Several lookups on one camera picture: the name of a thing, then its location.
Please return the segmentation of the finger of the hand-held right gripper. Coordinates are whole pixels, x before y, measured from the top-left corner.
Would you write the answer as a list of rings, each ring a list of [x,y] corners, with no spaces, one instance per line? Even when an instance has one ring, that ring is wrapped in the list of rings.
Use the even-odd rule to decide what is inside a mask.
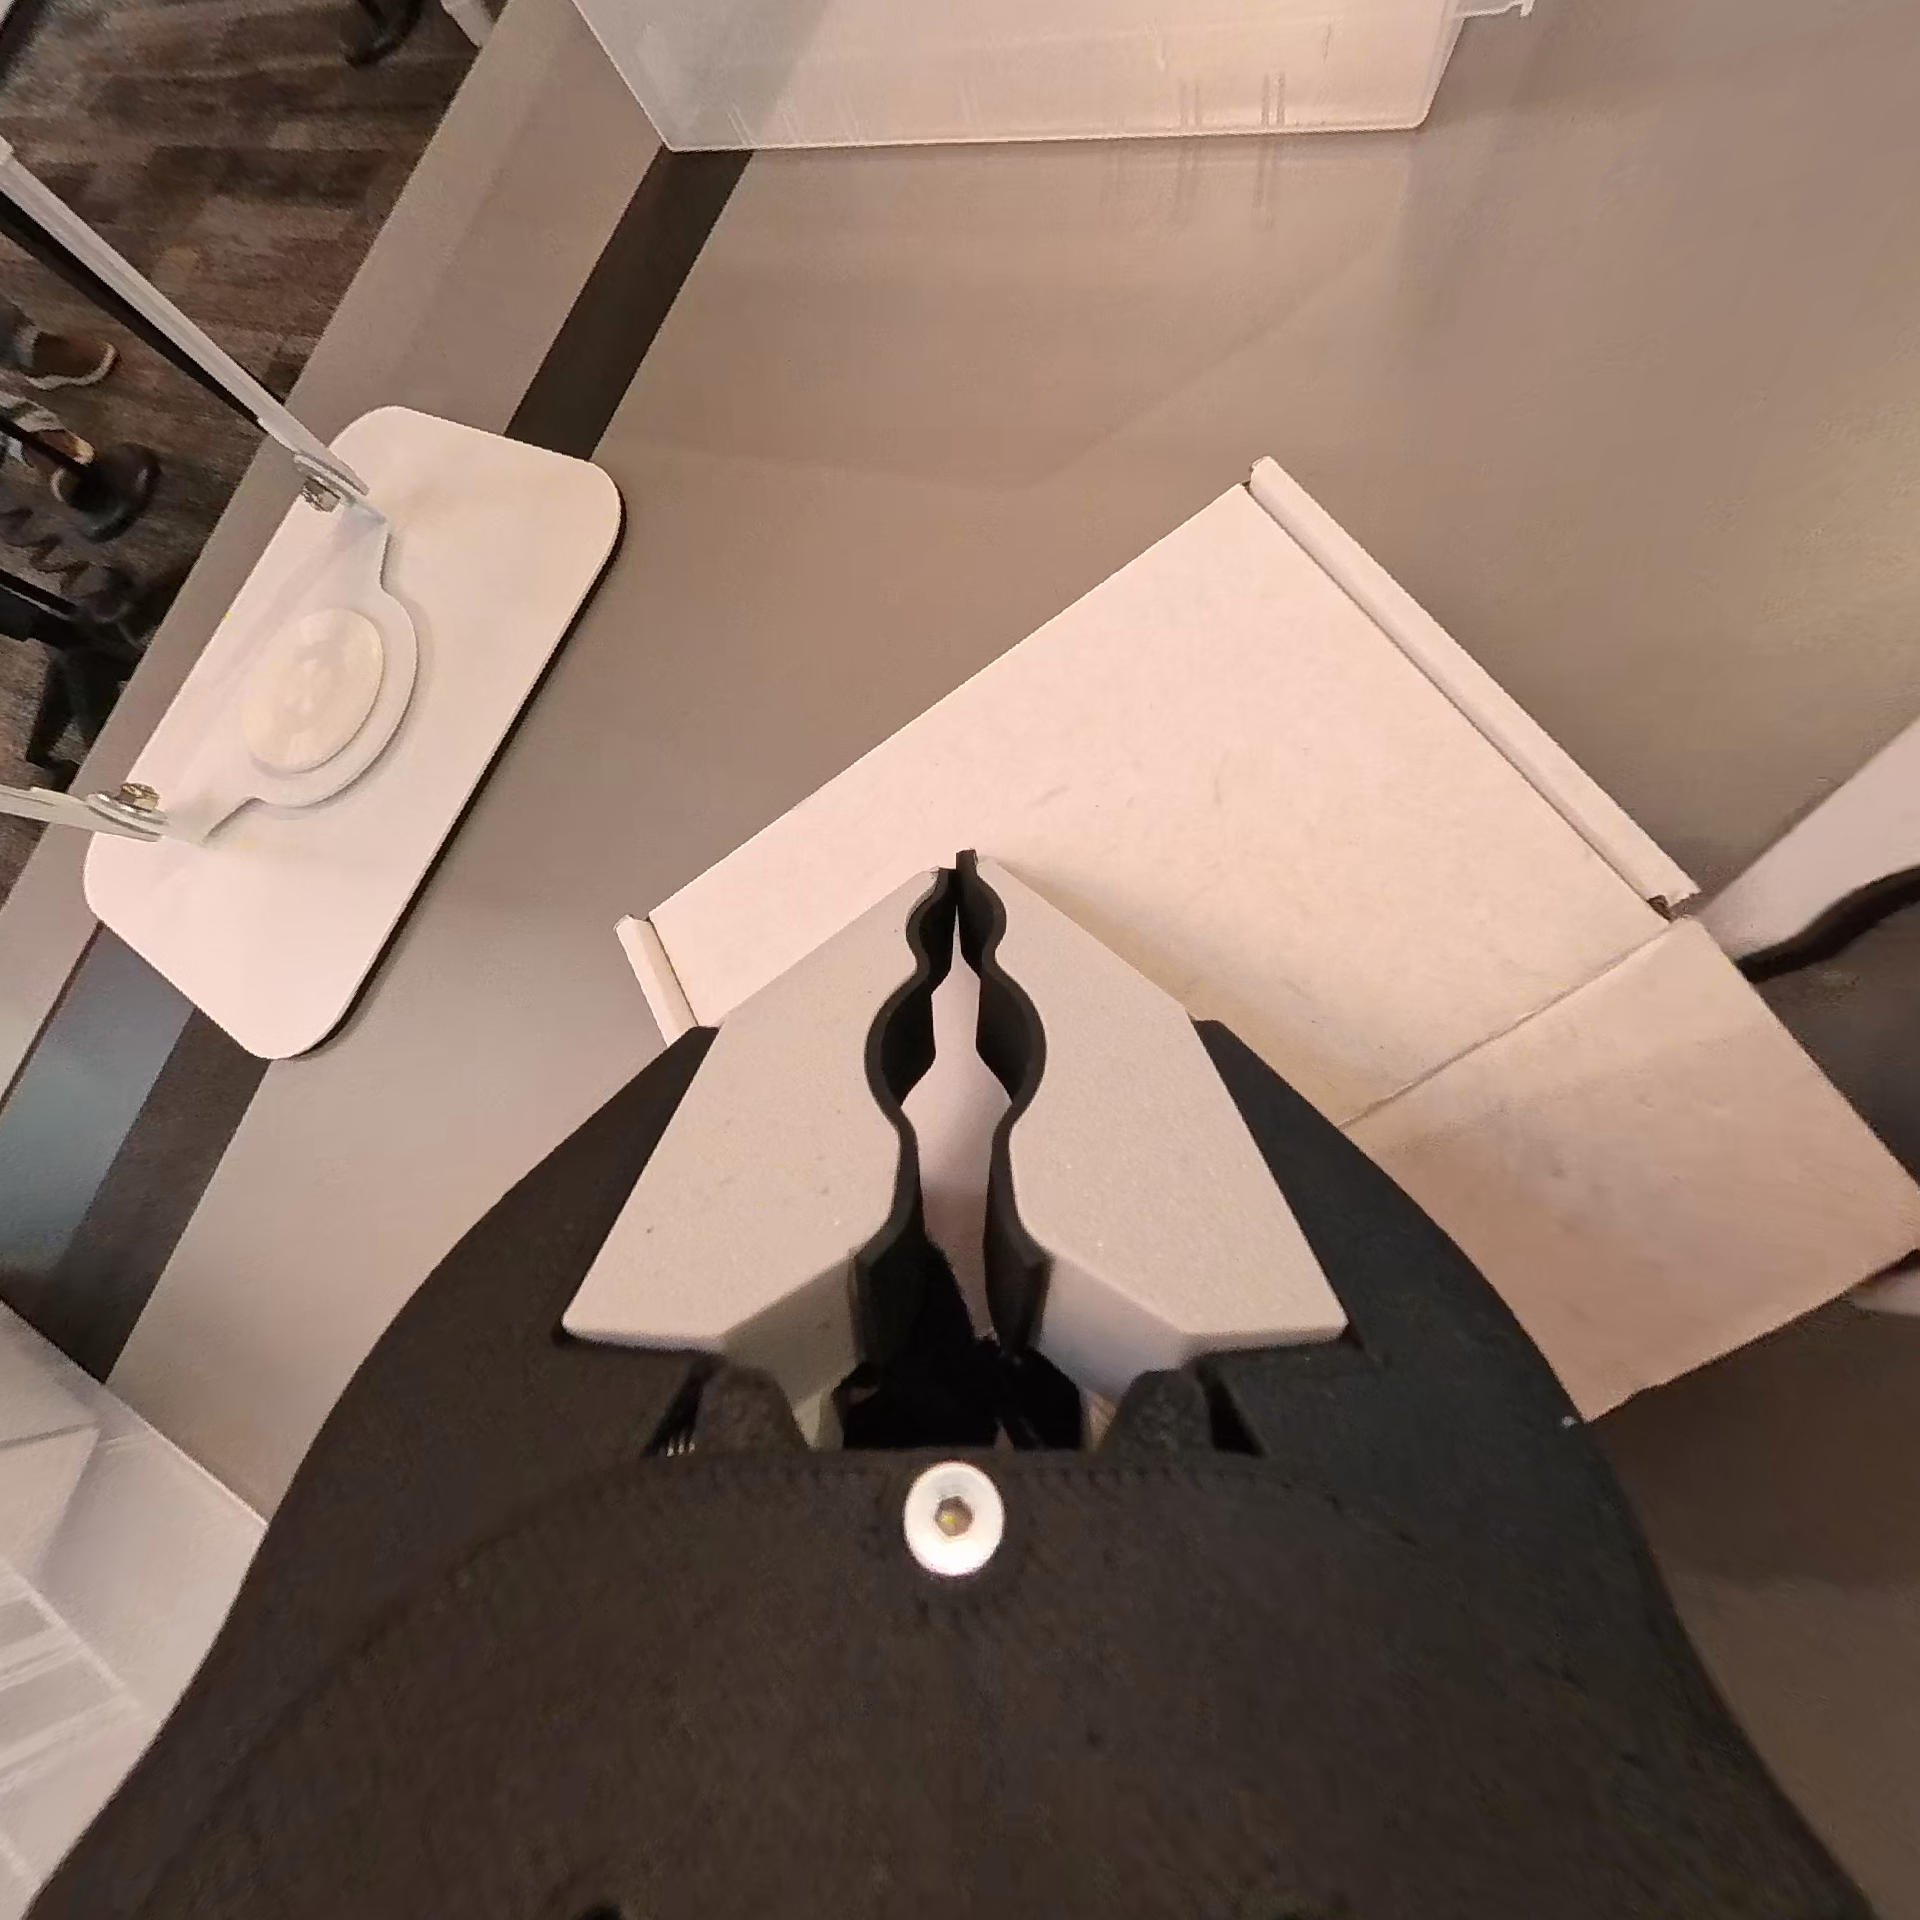
[[[1835,960],[1919,901],[1919,745],[1890,743],[1698,914],[1754,984]]]
[[[1858,960],[1785,974],[1778,979],[1778,1018],[1916,1177],[1916,964],[1868,966]]]

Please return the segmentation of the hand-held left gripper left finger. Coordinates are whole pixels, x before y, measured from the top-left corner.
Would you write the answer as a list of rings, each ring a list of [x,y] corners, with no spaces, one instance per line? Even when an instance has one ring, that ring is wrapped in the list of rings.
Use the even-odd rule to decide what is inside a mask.
[[[938,1057],[956,915],[956,874],[916,871],[689,1033],[700,1062],[564,1308],[567,1336],[755,1369],[794,1406],[963,1353],[906,1116]]]

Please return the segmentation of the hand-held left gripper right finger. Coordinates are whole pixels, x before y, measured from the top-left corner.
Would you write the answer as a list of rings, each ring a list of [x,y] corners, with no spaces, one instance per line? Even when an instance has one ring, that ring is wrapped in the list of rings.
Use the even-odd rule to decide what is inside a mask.
[[[983,1280],[1004,1350],[1117,1402],[1345,1310],[1188,1007],[1004,863],[957,860],[975,1049],[1006,1090]]]

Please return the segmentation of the white cardboard box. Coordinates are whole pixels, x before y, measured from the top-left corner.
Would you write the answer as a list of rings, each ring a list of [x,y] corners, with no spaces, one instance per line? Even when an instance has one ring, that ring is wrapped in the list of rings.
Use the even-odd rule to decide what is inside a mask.
[[[1916,1256],[1687,871],[1269,458],[616,932],[677,1041],[966,850],[1345,1130],[1589,1418]]]

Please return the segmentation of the clear plastic container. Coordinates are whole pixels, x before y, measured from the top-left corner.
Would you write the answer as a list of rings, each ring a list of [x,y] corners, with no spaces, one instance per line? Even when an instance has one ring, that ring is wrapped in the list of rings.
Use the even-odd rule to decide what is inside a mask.
[[[205,1664],[261,1516],[3,1315],[3,1788],[23,1857],[113,1798]]]
[[[1411,132],[1529,2],[579,2],[677,151]]]

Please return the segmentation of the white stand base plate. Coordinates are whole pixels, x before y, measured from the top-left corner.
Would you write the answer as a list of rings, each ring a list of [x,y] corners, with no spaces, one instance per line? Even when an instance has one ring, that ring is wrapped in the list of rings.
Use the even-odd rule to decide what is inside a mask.
[[[404,407],[332,452],[133,762],[157,837],[99,837],[99,924],[261,1060],[350,1018],[624,534],[587,458]]]

